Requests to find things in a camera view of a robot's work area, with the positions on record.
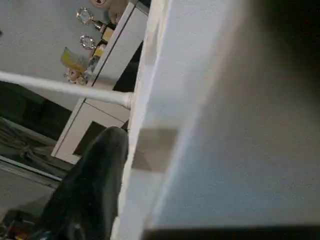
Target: white rod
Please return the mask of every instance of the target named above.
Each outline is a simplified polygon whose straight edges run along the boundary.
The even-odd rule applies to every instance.
[[[4,71],[0,71],[0,81],[40,89],[47,89],[51,91],[77,95],[89,99],[95,99],[107,103],[118,104],[124,106],[127,109],[130,109],[131,107],[131,100],[133,95],[133,92],[119,92],[96,89],[93,87],[75,85],[66,82],[53,81],[45,78],[37,78],[15,73],[8,73]]]

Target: small object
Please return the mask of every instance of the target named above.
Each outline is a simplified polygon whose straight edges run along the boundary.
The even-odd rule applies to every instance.
[[[110,0],[90,0],[90,2],[93,6],[100,9],[108,8],[112,3]]]
[[[88,59],[70,51],[67,47],[64,48],[60,60],[66,68],[73,69],[80,73],[83,73],[88,68]]]
[[[86,50],[93,50],[97,47],[96,41],[88,35],[82,35],[80,37],[80,44]]]
[[[73,84],[85,85],[87,84],[82,73],[78,72],[72,68],[68,68],[63,76],[68,80],[68,82]]]
[[[100,58],[102,56],[102,54],[104,53],[105,48],[106,48],[105,44],[98,45],[93,53],[93,56],[98,56]]]
[[[94,28],[102,34],[102,39],[105,42],[109,42],[114,30],[116,29],[116,26],[112,24],[112,22],[106,24],[102,21],[95,20],[93,13],[86,7],[81,7],[76,11],[76,18],[84,25],[93,24]]]
[[[95,20],[95,16],[89,8],[81,7],[78,9],[76,11],[76,18],[84,25],[93,24],[94,28],[102,34],[106,30],[107,24],[103,23],[102,21]]]

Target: black item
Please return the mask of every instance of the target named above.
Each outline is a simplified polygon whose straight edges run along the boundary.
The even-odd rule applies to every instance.
[[[0,239],[24,239],[31,232],[36,219],[21,210],[9,210],[0,223]]]
[[[123,92],[123,93],[135,91],[142,47],[143,47],[143,42],[135,51],[129,64],[127,65],[124,72],[120,76],[119,80],[116,82],[115,86],[113,87],[114,91]]]
[[[100,125],[99,123],[96,123],[93,121],[88,130],[85,132],[83,138],[81,138],[81,141],[79,142],[78,146],[74,150],[74,154],[78,156],[83,156],[83,154],[86,151],[87,146],[90,144],[92,139],[95,139],[96,137],[99,136],[101,132],[106,130],[105,126]]]
[[[103,131],[62,180],[28,240],[108,240],[128,156],[128,135]]]
[[[146,7],[150,8],[151,0],[139,0],[139,2],[141,2]]]
[[[318,240],[319,226],[270,226],[252,228],[156,229],[143,234],[142,240]]]

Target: white panel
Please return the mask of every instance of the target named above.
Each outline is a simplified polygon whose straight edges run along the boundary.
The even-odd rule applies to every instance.
[[[113,88],[144,39],[147,19],[148,16],[138,8],[133,10],[93,85],[94,88],[109,90]],[[129,119],[130,112],[122,106],[92,99],[87,99],[85,102],[123,122]]]
[[[105,127],[121,127],[123,125],[123,122],[116,118],[84,103],[61,143],[60,148],[57,150],[56,157],[71,164],[77,163],[79,156],[73,153],[92,122],[96,122]]]

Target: white wall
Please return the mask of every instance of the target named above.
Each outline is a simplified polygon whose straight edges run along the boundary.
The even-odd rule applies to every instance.
[[[80,36],[100,39],[93,26],[82,25],[76,19],[80,7],[90,8],[97,19],[103,19],[103,11],[89,0],[2,0],[0,70],[66,82],[66,68],[60,62],[64,47],[86,56],[89,52],[80,46]],[[70,110],[78,100],[63,93],[30,89]]]

